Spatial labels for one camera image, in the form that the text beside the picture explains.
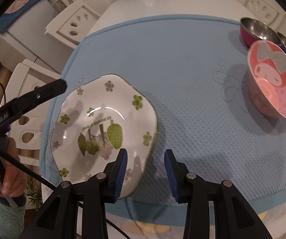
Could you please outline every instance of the metal screw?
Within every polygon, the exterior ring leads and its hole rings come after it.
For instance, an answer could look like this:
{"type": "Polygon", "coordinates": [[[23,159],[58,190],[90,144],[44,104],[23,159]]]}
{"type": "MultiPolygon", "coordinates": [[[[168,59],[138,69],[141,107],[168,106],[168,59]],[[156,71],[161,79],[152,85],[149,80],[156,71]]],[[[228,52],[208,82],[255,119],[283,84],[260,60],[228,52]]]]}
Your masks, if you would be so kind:
{"type": "Polygon", "coordinates": [[[96,178],[99,180],[104,179],[106,177],[106,174],[104,172],[100,172],[96,175],[96,178]]]}
{"type": "Polygon", "coordinates": [[[224,184],[224,186],[226,186],[226,187],[231,187],[231,186],[233,185],[232,182],[229,181],[229,180],[223,181],[223,184],[224,184]]]}
{"type": "Polygon", "coordinates": [[[188,174],[186,174],[186,176],[187,178],[192,179],[192,180],[196,178],[196,174],[192,172],[189,172],[188,174]]]}
{"type": "Polygon", "coordinates": [[[61,183],[61,187],[64,188],[64,189],[67,188],[67,187],[69,187],[69,186],[70,186],[70,183],[69,183],[69,182],[62,182],[62,183],[61,183]]]}

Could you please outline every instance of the plate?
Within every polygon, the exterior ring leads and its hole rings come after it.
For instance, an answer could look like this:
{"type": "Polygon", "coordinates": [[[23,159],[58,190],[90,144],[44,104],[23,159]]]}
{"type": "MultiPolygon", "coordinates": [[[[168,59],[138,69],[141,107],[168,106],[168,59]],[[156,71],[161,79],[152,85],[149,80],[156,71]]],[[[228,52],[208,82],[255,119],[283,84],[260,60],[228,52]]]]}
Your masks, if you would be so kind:
{"type": "Polygon", "coordinates": [[[249,96],[260,113],[286,118],[286,54],[270,41],[256,41],[248,51],[249,96]]]}
{"type": "Polygon", "coordinates": [[[120,148],[128,153],[121,198],[137,187],[159,135],[151,103],[118,75],[72,91],[62,105],[51,150],[63,180],[78,183],[103,172],[120,148]]]}

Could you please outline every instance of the white cabinet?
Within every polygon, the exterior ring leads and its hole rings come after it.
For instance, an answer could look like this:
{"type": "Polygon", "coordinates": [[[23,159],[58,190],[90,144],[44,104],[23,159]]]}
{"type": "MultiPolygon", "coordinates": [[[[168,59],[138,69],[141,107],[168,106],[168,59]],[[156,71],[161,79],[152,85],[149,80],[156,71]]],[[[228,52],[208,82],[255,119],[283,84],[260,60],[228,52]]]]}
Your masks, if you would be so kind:
{"type": "Polygon", "coordinates": [[[73,49],[45,35],[46,26],[57,15],[48,0],[41,0],[23,14],[2,35],[27,59],[57,73],[62,70],[73,49]]]}

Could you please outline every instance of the human hand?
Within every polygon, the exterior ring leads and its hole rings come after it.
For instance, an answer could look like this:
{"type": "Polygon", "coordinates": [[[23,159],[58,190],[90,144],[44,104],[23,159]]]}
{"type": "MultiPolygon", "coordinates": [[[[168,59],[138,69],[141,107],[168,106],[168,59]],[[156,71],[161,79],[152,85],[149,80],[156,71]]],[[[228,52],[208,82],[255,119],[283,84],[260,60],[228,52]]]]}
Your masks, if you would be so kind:
{"type": "MultiPolygon", "coordinates": [[[[8,140],[7,152],[18,161],[20,160],[16,154],[16,142],[13,138],[9,138],[8,140]]],[[[5,161],[5,163],[6,170],[0,196],[3,198],[4,196],[10,196],[12,198],[19,197],[24,193],[26,188],[26,175],[8,161],[5,161]]]]}

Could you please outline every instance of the green flower pattern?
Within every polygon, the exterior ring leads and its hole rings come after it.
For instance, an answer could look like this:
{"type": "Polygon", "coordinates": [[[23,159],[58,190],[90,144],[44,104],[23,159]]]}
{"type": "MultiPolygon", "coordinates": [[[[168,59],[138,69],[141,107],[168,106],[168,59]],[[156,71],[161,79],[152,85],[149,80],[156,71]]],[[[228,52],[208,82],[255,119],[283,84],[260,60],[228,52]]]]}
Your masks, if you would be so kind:
{"type": "Polygon", "coordinates": [[[87,111],[87,115],[90,116],[94,116],[94,112],[90,113],[91,111],[93,111],[93,108],[89,108],[89,110],[87,111]]]}
{"type": "Polygon", "coordinates": [[[152,136],[150,135],[150,132],[146,132],[146,135],[143,136],[143,145],[149,146],[150,141],[152,140],[152,136]]]}
{"type": "Polygon", "coordinates": [[[136,110],[138,111],[139,109],[143,108],[143,103],[142,103],[142,96],[137,96],[134,95],[134,100],[132,102],[132,105],[135,106],[136,110]]]}
{"type": "Polygon", "coordinates": [[[70,118],[65,114],[64,116],[61,116],[61,122],[64,124],[67,124],[70,121],[70,118]]]}
{"type": "Polygon", "coordinates": [[[61,177],[66,177],[68,175],[68,170],[63,168],[63,170],[60,170],[59,173],[60,173],[61,177]]]}

